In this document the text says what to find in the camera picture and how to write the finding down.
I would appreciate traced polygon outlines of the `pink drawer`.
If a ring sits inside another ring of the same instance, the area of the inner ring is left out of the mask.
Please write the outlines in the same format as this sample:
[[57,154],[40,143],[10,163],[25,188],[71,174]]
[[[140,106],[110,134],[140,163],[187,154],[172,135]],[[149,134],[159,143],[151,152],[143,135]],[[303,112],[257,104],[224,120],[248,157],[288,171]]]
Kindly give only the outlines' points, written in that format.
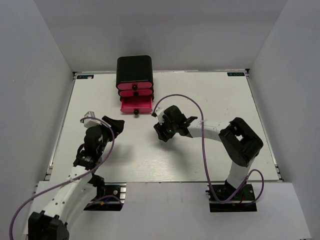
[[120,97],[139,97],[153,95],[153,89],[138,89],[138,90],[119,90],[118,95]]
[[151,113],[153,98],[151,96],[132,96],[121,99],[120,111],[124,114],[148,114]]
[[150,89],[153,87],[153,84],[149,81],[140,81],[140,82],[125,82],[119,83],[117,86],[118,90],[137,90],[137,89]]

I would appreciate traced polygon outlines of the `blue corner label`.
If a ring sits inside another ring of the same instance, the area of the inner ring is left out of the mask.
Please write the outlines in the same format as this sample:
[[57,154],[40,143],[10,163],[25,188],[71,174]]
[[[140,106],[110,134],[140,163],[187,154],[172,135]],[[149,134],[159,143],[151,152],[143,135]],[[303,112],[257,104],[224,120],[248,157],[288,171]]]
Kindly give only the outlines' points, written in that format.
[[77,75],[76,79],[81,79],[81,80],[87,80],[87,79],[93,79],[94,75],[93,74],[86,74],[86,75]]
[[244,72],[227,72],[227,75],[229,77],[244,77],[245,73]]

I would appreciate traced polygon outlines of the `left blue corner label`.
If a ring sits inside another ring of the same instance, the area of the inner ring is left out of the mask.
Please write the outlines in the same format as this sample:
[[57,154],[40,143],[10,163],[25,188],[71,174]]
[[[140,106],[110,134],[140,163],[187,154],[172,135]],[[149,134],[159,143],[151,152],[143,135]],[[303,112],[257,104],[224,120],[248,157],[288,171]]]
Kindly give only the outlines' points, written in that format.
[[77,75],[76,79],[81,79],[81,80],[87,80],[87,79],[93,79],[94,75],[93,74],[86,74],[86,75]]

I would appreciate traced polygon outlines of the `black drawer cabinet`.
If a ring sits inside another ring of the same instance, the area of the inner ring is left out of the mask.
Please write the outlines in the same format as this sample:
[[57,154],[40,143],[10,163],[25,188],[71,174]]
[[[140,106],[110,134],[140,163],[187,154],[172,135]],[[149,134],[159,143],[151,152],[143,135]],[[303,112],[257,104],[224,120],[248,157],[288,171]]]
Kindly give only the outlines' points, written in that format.
[[154,78],[152,58],[149,55],[121,56],[116,65],[116,88],[118,84],[128,82],[151,82],[154,99]]

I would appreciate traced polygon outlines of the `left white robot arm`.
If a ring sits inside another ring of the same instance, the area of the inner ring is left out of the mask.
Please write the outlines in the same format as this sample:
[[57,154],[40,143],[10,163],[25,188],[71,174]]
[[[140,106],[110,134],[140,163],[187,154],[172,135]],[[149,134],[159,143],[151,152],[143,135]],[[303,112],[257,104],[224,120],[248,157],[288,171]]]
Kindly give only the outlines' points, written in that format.
[[90,201],[105,196],[105,180],[95,172],[107,160],[105,148],[108,143],[115,144],[125,122],[107,116],[99,119],[93,112],[80,121],[86,128],[83,143],[77,149],[66,182],[56,188],[56,194],[40,212],[33,212],[28,218],[30,240],[68,240],[71,227]]

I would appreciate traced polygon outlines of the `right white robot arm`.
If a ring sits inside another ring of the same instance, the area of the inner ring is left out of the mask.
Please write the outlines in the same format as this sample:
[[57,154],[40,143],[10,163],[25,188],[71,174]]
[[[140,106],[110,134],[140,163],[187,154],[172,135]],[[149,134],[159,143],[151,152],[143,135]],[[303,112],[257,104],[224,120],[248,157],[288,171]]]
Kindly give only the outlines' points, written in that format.
[[243,195],[241,183],[264,144],[242,118],[236,117],[230,122],[202,121],[196,116],[186,117],[175,105],[167,109],[158,107],[152,116],[158,119],[154,129],[163,142],[172,139],[176,133],[183,137],[204,137],[221,142],[232,161],[225,181],[226,195],[233,200]]

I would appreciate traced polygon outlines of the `right blue corner label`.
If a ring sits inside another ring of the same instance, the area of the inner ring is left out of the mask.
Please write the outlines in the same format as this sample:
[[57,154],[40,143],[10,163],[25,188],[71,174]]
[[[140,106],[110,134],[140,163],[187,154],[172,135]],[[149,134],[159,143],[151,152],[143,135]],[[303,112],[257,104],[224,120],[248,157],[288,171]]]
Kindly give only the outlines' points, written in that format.
[[227,72],[227,75],[229,77],[244,77],[245,73],[244,72]]

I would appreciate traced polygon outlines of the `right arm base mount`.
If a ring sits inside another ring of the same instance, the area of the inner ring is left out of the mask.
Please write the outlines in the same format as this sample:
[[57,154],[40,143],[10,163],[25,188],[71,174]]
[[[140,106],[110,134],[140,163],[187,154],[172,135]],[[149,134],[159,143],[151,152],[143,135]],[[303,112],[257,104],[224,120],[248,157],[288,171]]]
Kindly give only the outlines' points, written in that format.
[[214,198],[211,190],[206,191],[209,196],[209,210],[211,213],[249,213],[256,212],[255,193],[252,184],[246,184],[229,202],[221,204]]

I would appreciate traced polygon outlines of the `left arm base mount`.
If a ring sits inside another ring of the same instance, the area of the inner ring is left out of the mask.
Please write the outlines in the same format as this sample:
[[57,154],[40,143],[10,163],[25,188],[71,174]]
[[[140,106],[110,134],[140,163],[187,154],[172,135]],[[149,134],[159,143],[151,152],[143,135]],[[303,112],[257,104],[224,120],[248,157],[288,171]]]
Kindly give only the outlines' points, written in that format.
[[87,206],[85,211],[119,212],[122,210],[126,198],[126,183],[105,183],[99,195]]

